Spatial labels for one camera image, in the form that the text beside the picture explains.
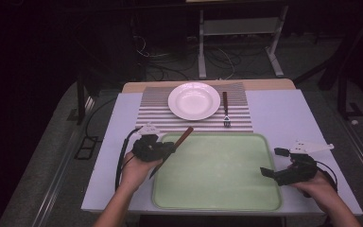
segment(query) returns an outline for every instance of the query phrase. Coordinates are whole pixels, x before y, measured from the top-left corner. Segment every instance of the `green tray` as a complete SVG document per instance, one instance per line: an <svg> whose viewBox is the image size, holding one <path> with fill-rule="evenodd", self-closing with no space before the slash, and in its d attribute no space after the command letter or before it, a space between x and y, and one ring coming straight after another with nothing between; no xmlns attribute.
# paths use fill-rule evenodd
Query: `green tray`
<svg viewBox="0 0 363 227"><path fill-rule="evenodd" d="M176 142L169 133L163 142ZM155 175L153 202L162 209L273 211L279 186L261 175L274 169L264 136L191 133Z"/></svg>

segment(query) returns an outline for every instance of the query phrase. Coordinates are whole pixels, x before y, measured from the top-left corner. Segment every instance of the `dark background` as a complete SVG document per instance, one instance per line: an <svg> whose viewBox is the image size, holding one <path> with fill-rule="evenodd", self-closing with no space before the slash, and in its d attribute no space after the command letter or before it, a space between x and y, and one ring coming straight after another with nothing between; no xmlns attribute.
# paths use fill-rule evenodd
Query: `dark background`
<svg viewBox="0 0 363 227"><path fill-rule="evenodd" d="M360 0L292 3L283 31L286 37L304 32L343 36L363 23ZM85 76L92 96L104 86L121 87L144 79L144 61L135 54L131 15L94 12L120 5L0 0L0 217L59 100L78 75ZM93 13L68 13L68 9ZM183 46L187 35L197 33L196 20L184 12L140 13L136 18L134 32L153 44ZM164 26L178 29L161 29ZM351 78L363 87L363 42L350 65Z"/></svg>

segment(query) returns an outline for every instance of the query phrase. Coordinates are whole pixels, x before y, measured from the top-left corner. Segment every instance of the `table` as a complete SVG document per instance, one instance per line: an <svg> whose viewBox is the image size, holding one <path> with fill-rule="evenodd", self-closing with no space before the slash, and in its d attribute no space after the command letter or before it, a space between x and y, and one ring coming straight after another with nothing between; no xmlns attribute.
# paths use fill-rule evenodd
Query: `table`
<svg viewBox="0 0 363 227"><path fill-rule="evenodd" d="M210 85L242 82L251 110L253 130L264 135L269 149L290 148L297 140L326 144L314 116L300 90L296 90L289 79L244 79L244 80L205 80ZM128 83L119 94L113 108L112 117L99 152L82 210L101 212L114 191L116 164L123 140L134 129L142 98L147 86L176 86L185 81ZM132 146L130 139L128 150ZM286 157L272 153L276 170L285 169L290 161ZM355 215L362 215L350 186L341 173L331 151L321 151L311 155L315 160L331 167L338 178L338 190ZM204 211L204 210L163 210L151 200L153 181L145 180L134 194L130 212L135 214L168 215L252 215L252 216L297 216L323 214L318 206L295 188L281 187L282 206L272 212L253 211Z"/></svg>

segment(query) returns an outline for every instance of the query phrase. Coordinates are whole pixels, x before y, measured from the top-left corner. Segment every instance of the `floor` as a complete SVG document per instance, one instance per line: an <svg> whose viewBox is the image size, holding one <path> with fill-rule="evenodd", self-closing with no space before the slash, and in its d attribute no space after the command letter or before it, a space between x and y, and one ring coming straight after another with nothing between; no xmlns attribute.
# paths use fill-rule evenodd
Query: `floor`
<svg viewBox="0 0 363 227"><path fill-rule="evenodd" d="M312 34L281 39L276 56L285 78L295 79L327 60L340 42L331 39L314 44L314 40ZM207 39L205 55L208 79L274 79L265 54L269 41L269 36ZM197 40L194 37L188 39L183 54L169 53L161 48L139 51L150 55L147 58L145 80L198 78ZM320 90L317 83L321 76L322 71L297 84L297 88L302 90L325 140L335 145L333 154L363 209L363 154L360 153L363 150L363 116L343 120L337 113L337 87L329 91ZM355 103L363 112L361 90L349 82L348 91L349 102ZM100 144L96 143L96 147L91 150L90 160L77 160L74 155L84 135L103 138L119 92L111 85L102 84L99 96L86 98L87 104L90 104L87 105L87 115L77 125L75 118L71 117L72 111L78 107L76 84L68 88L1 218L0 226L91 226L94 223L98 214L83 212L80 205ZM88 155L88 152L83 150L80 155ZM311 216L288 217L285 221L286 226L290 227L318 226L323 219ZM363 216L358 219L363 225ZM225 221L224 226L230 226L228 223L229 220Z"/></svg>

